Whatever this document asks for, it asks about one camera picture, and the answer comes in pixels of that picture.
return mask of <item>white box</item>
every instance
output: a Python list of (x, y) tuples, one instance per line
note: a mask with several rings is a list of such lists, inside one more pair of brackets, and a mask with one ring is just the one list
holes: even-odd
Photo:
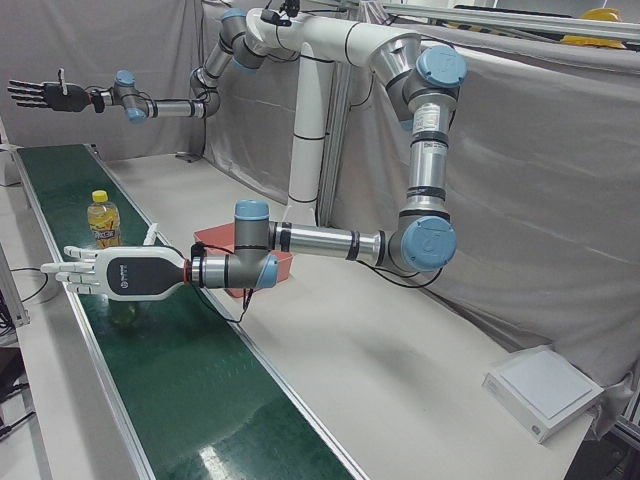
[(542, 443), (593, 406), (602, 388), (547, 347), (497, 364), (483, 386)]

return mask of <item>yellow hard hat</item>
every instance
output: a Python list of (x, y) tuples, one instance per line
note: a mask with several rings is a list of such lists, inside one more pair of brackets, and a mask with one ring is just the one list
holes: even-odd
[[(580, 17), (583, 20), (602, 20), (605, 22), (619, 22), (620, 10), (617, 8), (594, 8)], [(565, 35), (562, 43), (569, 45), (585, 45), (591, 47), (609, 47), (626, 49), (621, 41), (606, 38), (579, 37), (577, 35)]]

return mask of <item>plastic bottle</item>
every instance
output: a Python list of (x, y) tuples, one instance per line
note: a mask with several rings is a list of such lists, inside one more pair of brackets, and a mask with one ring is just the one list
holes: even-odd
[(87, 208), (87, 219), (96, 245), (98, 248), (122, 245), (118, 207), (109, 201), (109, 196), (104, 190), (96, 190), (91, 196), (93, 203)]

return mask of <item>red container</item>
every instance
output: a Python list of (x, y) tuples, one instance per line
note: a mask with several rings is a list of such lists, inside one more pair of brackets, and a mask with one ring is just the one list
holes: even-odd
[[(234, 224), (226, 223), (218, 227), (207, 228), (206, 230), (200, 230), (193, 234), (196, 242), (200, 241), (207, 245), (215, 245), (216, 247), (226, 248), (233, 251), (235, 245), (234, 242)], [(213, 248), (207, 248), (209, 253), (223, 253), (220, 250)], [(289, 278), (289, 271), (291, 270), (291, 263), (293, 262), (293, 254), (273, 251), (276, 257), (278, 257), (278, 282), (282, 282)], [(242, 297), (242, 288), (226, 288), (226, 292), (232, 297)]]

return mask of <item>conveyor belt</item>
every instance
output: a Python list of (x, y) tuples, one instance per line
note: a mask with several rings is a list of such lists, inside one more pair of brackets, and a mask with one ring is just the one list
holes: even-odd
[[(145, 219), (85, 146), (27, 148), (19, 157), (25, 187), (33, 190), (59, 252), (65, 245), (94, 245), (86, 207), (97, 189), (118, 206), (125, 243), (142, 243)], [(251, 350), (191, 288), (162, 302), (80, 301), (156, 478), (352, 478)]]

